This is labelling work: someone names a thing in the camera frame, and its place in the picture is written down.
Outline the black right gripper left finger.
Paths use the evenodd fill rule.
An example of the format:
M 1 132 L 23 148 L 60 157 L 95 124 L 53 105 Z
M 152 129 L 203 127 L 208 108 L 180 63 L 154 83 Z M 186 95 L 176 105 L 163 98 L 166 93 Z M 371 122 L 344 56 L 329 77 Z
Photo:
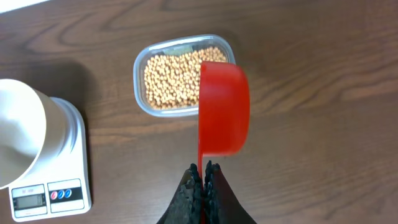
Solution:
M 183 173 L 174 196 L 157 224 L 199 224 L 201 222 L 202 179 L 192 163 Z

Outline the red measuring scoop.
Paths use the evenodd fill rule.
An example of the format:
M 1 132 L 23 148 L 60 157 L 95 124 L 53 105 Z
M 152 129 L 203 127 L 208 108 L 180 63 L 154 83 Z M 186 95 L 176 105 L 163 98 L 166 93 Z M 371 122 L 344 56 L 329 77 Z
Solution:
M 198 104 L 198 171 L 203 158 L 230 156 L 246 142 L 250 93 L 243 69 L 233 63 L 203 62 Z

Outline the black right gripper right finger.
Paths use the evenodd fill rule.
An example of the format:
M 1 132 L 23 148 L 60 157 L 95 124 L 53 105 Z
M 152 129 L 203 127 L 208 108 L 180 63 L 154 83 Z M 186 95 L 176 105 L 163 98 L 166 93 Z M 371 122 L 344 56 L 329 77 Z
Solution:
M 205 174 L 205 223 L 256 224 L 239 203 L 218 163 L 208 161 Z

